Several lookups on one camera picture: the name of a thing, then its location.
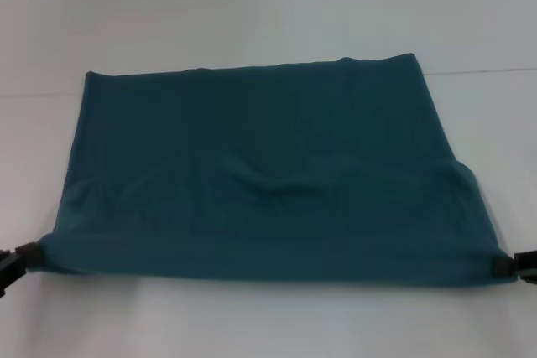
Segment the teal cloth bag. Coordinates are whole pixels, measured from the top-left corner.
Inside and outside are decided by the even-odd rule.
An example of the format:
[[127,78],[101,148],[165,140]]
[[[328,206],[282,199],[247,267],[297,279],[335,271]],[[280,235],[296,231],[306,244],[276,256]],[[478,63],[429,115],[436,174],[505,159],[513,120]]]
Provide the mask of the teal cloth bag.
[[506,257],[413,54],[88,73],[45,270],[472,286]]

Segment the white surface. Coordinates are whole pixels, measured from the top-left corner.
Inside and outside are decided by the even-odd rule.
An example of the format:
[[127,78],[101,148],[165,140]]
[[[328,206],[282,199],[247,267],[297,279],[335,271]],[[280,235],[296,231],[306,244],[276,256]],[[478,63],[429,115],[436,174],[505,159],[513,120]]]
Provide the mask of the white surface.
[[[87,70],[410,51],[426,73],[537,68],[534,0],[0,0],[0,10],[2,248],[52,228]],[[537,71],[427,81],[507,249],[535,249]],[[530,358],[535,329],[537,288],[522,283],[416,290],[34,274],[0,300],[2,358]]]

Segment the white background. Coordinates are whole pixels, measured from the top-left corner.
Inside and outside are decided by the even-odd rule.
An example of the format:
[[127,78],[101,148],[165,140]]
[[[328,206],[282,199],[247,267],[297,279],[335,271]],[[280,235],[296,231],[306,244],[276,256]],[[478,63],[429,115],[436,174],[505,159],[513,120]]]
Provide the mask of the white background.
[[[477,175],[506,250],[534,250],[535,0],[0,0],[0,247],[52,229],[88,70],[407,52],[418,56],[451,146]],[[536,351],[537,287],[521,282],[445,290],[33,274],[0,300],[2,358]]]

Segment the black clip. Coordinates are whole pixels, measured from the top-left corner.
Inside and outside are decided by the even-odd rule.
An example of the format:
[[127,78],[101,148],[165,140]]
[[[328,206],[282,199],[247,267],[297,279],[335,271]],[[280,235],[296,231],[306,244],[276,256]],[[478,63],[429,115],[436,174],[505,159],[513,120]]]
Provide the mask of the black clip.
[[537,251],[515,253],[514,259],[502,257],[493,262],[494,277],[519,276],[528,284],[537,284]]
[[0,251],[0,298],[7,287],[26,274],[27,267],[41,266],[43,261],[43,250],[37,243],[20,246],[15,253]]

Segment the teal fabric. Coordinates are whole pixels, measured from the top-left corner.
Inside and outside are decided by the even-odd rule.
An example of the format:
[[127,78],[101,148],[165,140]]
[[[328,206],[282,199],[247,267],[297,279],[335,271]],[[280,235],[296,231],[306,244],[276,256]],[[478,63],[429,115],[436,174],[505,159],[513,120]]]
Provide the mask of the teal fabric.
[[470,286],[505,256],[413,54],[88,73],[45,270]]

